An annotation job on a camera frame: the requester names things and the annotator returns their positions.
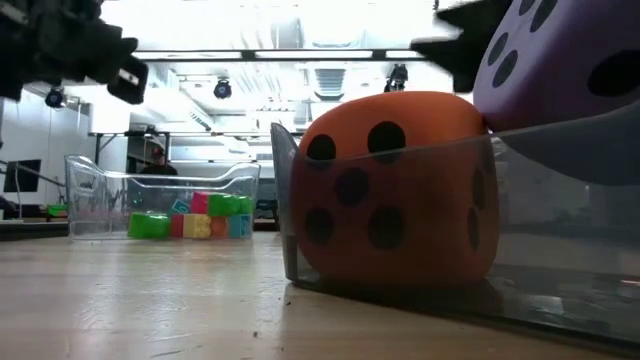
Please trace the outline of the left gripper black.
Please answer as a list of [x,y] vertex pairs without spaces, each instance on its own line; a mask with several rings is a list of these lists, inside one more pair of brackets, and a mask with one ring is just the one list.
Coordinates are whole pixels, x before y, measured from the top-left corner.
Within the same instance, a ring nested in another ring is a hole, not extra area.
[[26,84],[89,78],[120,100],[144,102],[149,68],[138,40],[101,19],[104,0],[0,0],[0,97]]

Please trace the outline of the orange foam die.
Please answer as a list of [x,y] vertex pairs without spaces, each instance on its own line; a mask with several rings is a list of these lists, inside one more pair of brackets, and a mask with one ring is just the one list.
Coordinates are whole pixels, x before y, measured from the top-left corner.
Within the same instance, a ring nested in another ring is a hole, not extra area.
[[453,94],[389,92],[326,112],[300,141],[289,200],[302,255],[332,280],[461,285],[496,256],[491,141]]

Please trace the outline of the purple foam die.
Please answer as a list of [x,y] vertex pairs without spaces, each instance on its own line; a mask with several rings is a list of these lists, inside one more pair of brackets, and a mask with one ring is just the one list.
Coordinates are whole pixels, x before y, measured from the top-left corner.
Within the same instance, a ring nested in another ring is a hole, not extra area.
[[640,185],[640,0],[514,0],[473,101],[526,158],[593,184]]

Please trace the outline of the clear plastic container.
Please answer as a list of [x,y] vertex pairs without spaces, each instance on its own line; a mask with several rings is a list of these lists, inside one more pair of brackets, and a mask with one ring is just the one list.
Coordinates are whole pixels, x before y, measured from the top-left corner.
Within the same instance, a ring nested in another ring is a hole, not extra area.
[[176,199],[190,204],[194,192],[251,197],[256,205],[260,166],[237,163],[211,177],[126,174],[100,169],[83,156],[68,156],[66,195],[69,234],[73,240],[222,240],[167,238],[135,239],[128,236],[132,213],[160,213],[171,216]]

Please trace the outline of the long green toy brick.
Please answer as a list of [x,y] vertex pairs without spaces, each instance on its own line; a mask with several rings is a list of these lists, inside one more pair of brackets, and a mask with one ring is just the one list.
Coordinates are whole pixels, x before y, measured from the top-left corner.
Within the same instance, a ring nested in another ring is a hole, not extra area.
[[129,218],[128,236],[135,239],[167,238],[170,218],[160,213],[132,213]]

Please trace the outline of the small yellow toy cube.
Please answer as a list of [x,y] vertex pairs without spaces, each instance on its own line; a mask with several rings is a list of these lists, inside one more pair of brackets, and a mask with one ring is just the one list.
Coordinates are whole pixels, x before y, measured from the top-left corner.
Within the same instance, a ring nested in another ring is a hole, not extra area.
[[206,214],[185,214],[183,216],[183,237],[204,239],[211,236],[211,218]]

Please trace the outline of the black background table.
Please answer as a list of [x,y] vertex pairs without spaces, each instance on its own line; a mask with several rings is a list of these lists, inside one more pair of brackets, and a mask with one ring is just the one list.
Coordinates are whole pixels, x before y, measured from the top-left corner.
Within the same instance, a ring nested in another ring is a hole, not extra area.
[[94,163],[113,171],[136,173],[139,164],[154,163],[154,153],[168,154],[171,135],[154,129],[90,133],[96,138]]

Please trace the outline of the black ceiling spotlight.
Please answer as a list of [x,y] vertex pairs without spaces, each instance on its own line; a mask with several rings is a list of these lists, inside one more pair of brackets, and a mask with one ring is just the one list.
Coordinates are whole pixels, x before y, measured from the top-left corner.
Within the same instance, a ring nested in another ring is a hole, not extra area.
[[66,106],[66,96],[64,88],[52,86],[45,97],[45,104],[53,109],[62,109]]

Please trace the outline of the person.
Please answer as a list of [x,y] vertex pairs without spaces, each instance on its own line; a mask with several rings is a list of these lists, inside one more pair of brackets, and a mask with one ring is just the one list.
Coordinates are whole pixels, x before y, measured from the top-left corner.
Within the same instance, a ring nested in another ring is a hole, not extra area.
[[163,148],[155,148],[151,153],[151,159],[152,161],[140,171],[140,174],[169,176],[178,175],[177,170],[167,163],[165,150]]

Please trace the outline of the black computer monitor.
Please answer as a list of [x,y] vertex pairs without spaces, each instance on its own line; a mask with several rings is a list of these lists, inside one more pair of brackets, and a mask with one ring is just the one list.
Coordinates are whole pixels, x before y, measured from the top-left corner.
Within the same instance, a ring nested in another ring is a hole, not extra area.
[[5,168],[3,191],[37,192],[40,168],[40,159],[10,161]]

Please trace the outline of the ceiling air vent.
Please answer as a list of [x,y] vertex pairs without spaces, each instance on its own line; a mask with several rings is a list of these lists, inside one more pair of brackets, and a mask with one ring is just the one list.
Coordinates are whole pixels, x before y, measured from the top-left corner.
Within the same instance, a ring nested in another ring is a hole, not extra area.
[[340,101],[344,96],[345,69],[316,68],[314,94],[321,101]]

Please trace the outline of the grey translucent plastic tray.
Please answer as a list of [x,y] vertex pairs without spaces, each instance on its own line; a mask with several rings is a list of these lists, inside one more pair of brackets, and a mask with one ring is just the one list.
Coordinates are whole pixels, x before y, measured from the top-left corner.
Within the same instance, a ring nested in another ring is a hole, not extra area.
[[492,266],[476,282],[418,286],[332,280],[311,268],[298,246],[289,200],[292,165],[306,132],[295,137],[273,125],[286,277],[309,290],[412,312],[552,331],[640,360],[640,185],[599,185],[563,175],[486,130],[499,201]]

